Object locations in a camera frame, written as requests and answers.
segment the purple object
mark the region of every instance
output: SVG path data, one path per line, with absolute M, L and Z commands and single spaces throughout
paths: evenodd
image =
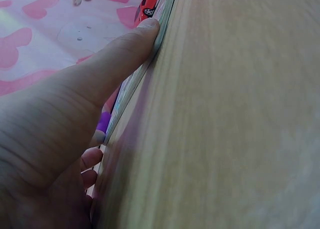
M 107 111 L 103 112 L 100 116 L 100 120 L 98 122 L 98 125 L 96 126 L 96 129 L 102 131 L 103 133 L 106 133 L 110 119 L 111 114 Z

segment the toy car wheel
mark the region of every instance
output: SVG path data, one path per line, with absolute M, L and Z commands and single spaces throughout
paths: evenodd
M 146 8 L 143 10 L 143 13 L 148 17 L 151 18 L 154 15 L 154 10 L 150 8 Z

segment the red toy car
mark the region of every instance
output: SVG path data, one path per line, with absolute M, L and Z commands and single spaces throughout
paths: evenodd
M 134 27 L 138 26 L 144 19 L 152 18 L 159 0 L 142 0 L 134 17 Z

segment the bedsheet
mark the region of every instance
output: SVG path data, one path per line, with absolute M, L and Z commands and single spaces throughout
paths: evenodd
M 0 96 L 80 63 L 129 32 L 140 2 L 93 0 L 74 7 L 72 0 L 0 0 Z

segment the light wood panel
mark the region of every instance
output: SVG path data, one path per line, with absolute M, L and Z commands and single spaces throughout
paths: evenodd
M 177 0 L 97 228 L 320 228 L 320 0 Z

